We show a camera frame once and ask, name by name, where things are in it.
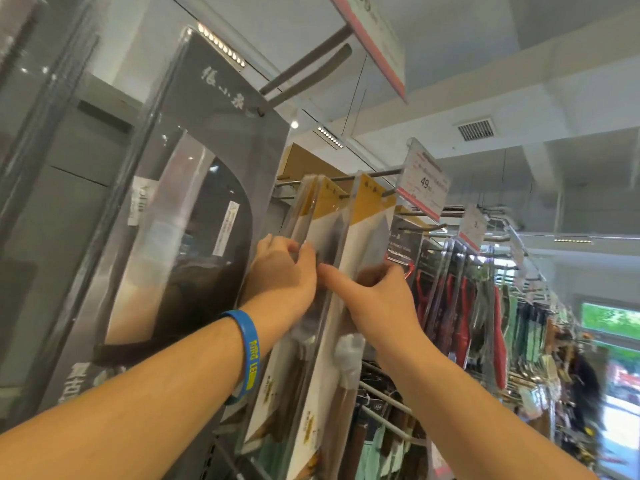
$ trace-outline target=hand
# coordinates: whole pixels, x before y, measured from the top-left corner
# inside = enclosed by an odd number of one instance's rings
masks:
[[[295,252],[298,262],[291,257]],[[282,316],[293,323],[311,305],[316,279],[316,251],[310,243],[299,247],[291,239],[269,234],[258,242],[241,302],[260,299],[260,306],[281,307]]]
[[[347,305],[353,322],[379,353],[403,347],[406,338],[423,335],[404,271],[386,262],[363,270],[356,281],[333,266],[318,266],[318,277]]]

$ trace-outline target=rubber bracelet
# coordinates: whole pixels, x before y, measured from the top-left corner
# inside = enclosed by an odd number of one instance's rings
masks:
[[[231,317],[236,321],[244,342],[244,383],[240,395],[230,395],[225,402],[229,406],[240,401],[242,396],[251,391],[255,385],[260,369],[260,342],[258,341],[258,332],[255,330],[253,320],[244,311],[229,310],[221,314],[220,318],[222,317]]]

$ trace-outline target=led light strip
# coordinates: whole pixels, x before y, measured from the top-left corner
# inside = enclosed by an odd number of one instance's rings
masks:
[[[590,239],[554,239],[556,242],[571,242],[574,244],[591,244]]]
[[[217,45],[218,48],[222,50],[222,52],[224,52],[226,55],[228,55],[233,60],[235,60],[235,62],[238,63],[240,67],[244,67],[246,65],[246,63],[244,62],[244,59],[240,57],[240,55],[238,55],[237,52],[234,52],[231,49],[231,47],[228,47],[227,44],[222,42],[222,40],[220,40],[217,36],[213,35],[213,33],[209,31],[208,28],[206,28],[203,24],[199,22],[198,22],[198,31],[201,34],[203,34],[206,38],[211,40],[213,42],[213,45]]]
[[[320,133],[322,133],[327,139],[329,139],[329,141],[331,141],[338,148],[344,148],[344,145],[340,143],[340,140],[338,140],[338,138],[336,138],[334,135],[329,133],[329,131],[322,128],[322,126],[318,126],[318,131],[320,131]]]

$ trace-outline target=forearm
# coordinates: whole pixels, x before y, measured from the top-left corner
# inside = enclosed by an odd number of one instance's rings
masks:
[[[252,317],[264,356],[287,321],[258,296]],[[0,465],[12,479],[158,479],[241,379],[242,335],[219,320],[100,387],[0,436]]]
[[[380,363],[457,478],[596,478],[508,411],[426,337],[408,342],[402,349],[379,351]]]

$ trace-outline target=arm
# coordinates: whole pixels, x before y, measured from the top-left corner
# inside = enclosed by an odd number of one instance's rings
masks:
[[[318,274],[345,301],[416,418],[460,480],[594,479],[577,460],[508,411],[427,339],[398,266],[373,287],[331,266]]]
[[[316,290],[315,251],[270,237],[258,245],[241,307],[264,356],[306,311]],[[158,479],[242,379],[244,345],[224,318],[100,387],[0,436],[3,477],[16,480]]]

